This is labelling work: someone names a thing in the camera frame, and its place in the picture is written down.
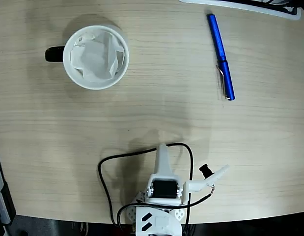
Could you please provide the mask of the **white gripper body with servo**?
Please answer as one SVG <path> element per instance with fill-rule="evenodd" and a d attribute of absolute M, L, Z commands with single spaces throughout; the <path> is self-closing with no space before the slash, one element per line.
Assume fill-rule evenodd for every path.
<path fill-rule="evenodd" d="M 145 203 L 182 206 L 189 201 L 189 196 L 178 175 L 152 174 L 148 180 L 145 193 Z"/>

